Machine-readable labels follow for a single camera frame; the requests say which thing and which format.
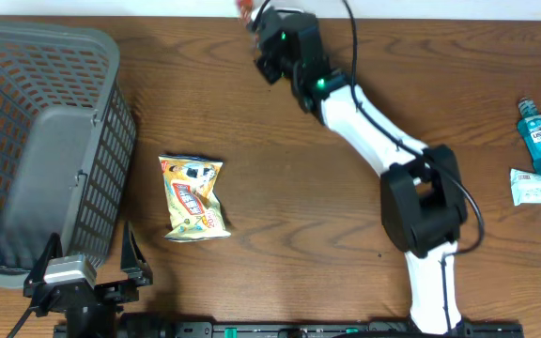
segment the wooden table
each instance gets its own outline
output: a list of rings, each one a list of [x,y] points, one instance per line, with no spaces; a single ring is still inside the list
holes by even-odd
[[[339,136],[304,114],[287,82],[268,86],[237,20],[10,18],[91,26],[121,51],[119,81],[139,125],[122,219],[134,224],[155,283],[127,311],[218,321],[366,321],[405,316],[404,255],[379,220],[379,180]],[[326,48],[348,66],[349,22],[323,21]],[[458,157],[487,237],[457,259],[456,297],[473,320],[517,319],[541,336],[541,206],[513,207],[511,168],[531,170],[517,101],[541,109],[541,23],[360,22],[359,78],[382,112]],[[233,236],[167,242],[158,155],[224,161],[215,191]],[[475,240],[463,226],[461,246]],[[119,271],[120,233],[99,282]],[[0,336],[28,300],[0,289]],[[51,337],[61,315],[31,317],[22,337]]]

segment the wood grain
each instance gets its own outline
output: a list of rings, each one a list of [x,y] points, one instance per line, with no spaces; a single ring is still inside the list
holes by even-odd
[[[301,112],[287,83],[267,86],[252,41],[229,19],[8,18],[91,26],[121,51],[119,81],[139,125],[122,219],[131,220],[155,284],[127,311],[219,321],[368,320],[404,316],[404,256],[379,217],[379,180],[340,137]],[[541,337],[541,206],[513,207],[511,168],[531,170],[517,100],[541,108],[541,23],[360,21],[359,77],[399,127],[448,144],[487,220],[484,246],[456,263],[456,297],[474,320],[517,319]],[[323,21],[348,67],[348,22]],[[176,244],[161,153],[222,159],[215,191],[233,236]],[[462,245],[476,234],[463,226]],[[99,282],[123,278],[120,237]],[[0,336],[28,301],[0,289]],[[61,315],[30,318],[50,337]]]

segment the laundry basket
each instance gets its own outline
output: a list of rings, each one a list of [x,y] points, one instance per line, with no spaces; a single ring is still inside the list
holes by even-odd
[[[118,58],[97,30],[0,23],[0,286],[22,285],[52,233],[104,261],[135,142]]]

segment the brown tabletop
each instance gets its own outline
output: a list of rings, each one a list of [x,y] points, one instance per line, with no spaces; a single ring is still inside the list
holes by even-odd
[[[154,271],[129,312],[218,321],[367,321],[405,316],[404,255],[379,216],[379,179],[355,150],[304,114],[287,82],[268,86],[237,20],[9,18],[91,26],[121,51],[119,82],[138,123],[121,219]],[[347,21],[323,21],[326,48],[349,65]],[[541,206],[514,207],[511,168],[531,170],[516,125],[524,95],[541,109],[541,23],[361,21],[359,78],[401,129],[456,153],[487,221],[476,253],[456,260],[470,319],[512,319],[541,336]],[[167,242],[161,153],[224,161],[215,191],[232,237]],[[461,246],[475,240],[475,220]],[[120,232],[98,282],[124,278]],[[0,336],[28,300],[0,289]],[[22,337],[51,337],[62,315],[31,317]]]

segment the snack package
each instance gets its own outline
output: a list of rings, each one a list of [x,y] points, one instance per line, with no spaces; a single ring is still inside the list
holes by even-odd
[[[541,203],[541,175],[511,169],[511,191],[515,206]]]
[[[160,165],[173,226],[165,238],[187,242],[231,236],[224,230],[221,203],[212,191],[223,163],[162,155]]]

